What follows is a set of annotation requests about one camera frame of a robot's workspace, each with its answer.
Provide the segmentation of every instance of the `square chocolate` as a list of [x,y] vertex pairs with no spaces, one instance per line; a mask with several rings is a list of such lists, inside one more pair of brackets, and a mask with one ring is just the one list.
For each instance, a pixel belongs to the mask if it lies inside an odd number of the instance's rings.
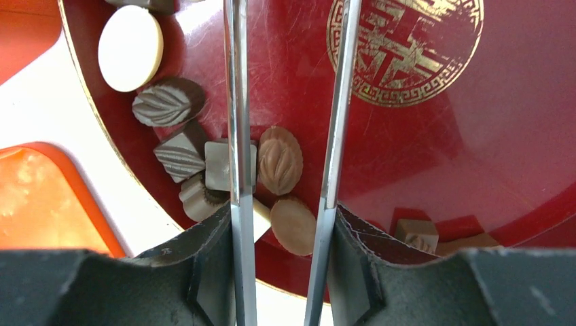
[[[209,141],[204,145],[206,152],[206,188],[230,191],[230,152],[228,140]],[[250,171],[252,192],[256,191],[256,146],[250,144]]]
[[433,222],[415,219],[399,219],[396,224],[394,237],[408,244],[416,244],[419,241],[424,242],[427,245],[427,250],[425,251],[432,253],[436,250],[439,238]]
[[154,149],[158,161],[175,183],[182,182],[205,169],[204,144],[208,136],[197,120],[170,135]]

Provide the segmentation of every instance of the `chocolate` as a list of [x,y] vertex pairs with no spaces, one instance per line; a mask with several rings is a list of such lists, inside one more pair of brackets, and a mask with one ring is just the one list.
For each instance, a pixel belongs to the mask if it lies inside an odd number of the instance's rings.
[[447,256],[464,248],[502,248],[490,234],[482,233],[469,238],[462,238],[450,242],[441,242],[436,248],[436,255]]
[[270,224],[278,242],[294,255],[307,256],[314,249],[316,219],[295,198],[278,200],[270,211]]
[[[206,152],[206,188],[230,191],[230,150],[228,140],[209,141],[204,145]],[[252,192],[256,190],[256,146],[250,144]]]
[[146,8],[151,12],[157,12],[159,14],[171,15],[176,12],[174,6],[174,0],[106,0],[106,2],[116,7],[122,7],[125,5],[137,5],[142,8]]
[[415,219],[399,219],[394,237],[409,245],[414,243],[413,247],[428,253],[433,253],[436,250],[439,238],[433,222]]
[[140,92],[132,103],[132,112],[146,126],[169,127],[195,118],[205,103],[200,85],[170,77]]
[[194,175],[182,183],[179,194],[184,213],[192,221],[200,223],[216,213],[228,200],[213,201],[206,196],[206,187],[202,182],[202,173]]
[[420,236],[413,236],[411,240],[406,242],[406,244],[420,251],[424,251],[425,253],[434,253],[433,248]]
[[154,149],[158,161],[175,183],[204,170],[204,144],[208,136],[196,120],[188,122]]
[[254,242],[260,239],[270,229],[270,209],[256,198],[252,198],[254,216]]
[[[182,183],[179,197],[186,216],[199,223],[225,205],[230,199],[230,193],[207,189],[204,184],[204,173],[200,172]],[[256,198],[252,203],[254,242],[256,242],[270,228],[270,209]]]
[[302,176],[302,150],[288,130],[271,127],[260,137],[258,177],[275,195],[288,194]]

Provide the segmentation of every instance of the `round chocolate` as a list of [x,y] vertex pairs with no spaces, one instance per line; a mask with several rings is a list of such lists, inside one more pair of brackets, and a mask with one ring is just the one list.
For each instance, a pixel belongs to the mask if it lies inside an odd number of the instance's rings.
[[312,254],[316,219],[298,199],[278,200],[270,211],[270,225],[276,239],[288,252],[299,256]]

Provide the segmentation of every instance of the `leaf-shaped chocolate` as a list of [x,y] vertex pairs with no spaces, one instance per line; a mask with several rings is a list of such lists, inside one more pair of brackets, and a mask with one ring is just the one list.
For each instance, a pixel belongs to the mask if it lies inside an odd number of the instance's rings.
[[302,176],[302,150],[288,130],[271,127],[260,137],[258,176],[273,194],[288,194]]
[[146,126],[168,127],[196,117],[205,100],[198,84],[172,77],[138,94],[132,103],[132,112]]

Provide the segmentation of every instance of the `shell-shaped chocolate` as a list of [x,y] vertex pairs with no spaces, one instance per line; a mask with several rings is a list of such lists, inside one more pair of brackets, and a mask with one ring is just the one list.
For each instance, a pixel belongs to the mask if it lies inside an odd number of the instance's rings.
[[288,130],[271,127],[260,137],[258,177],[273,194],[288,194],[302,176],[304,166],[298,141]]

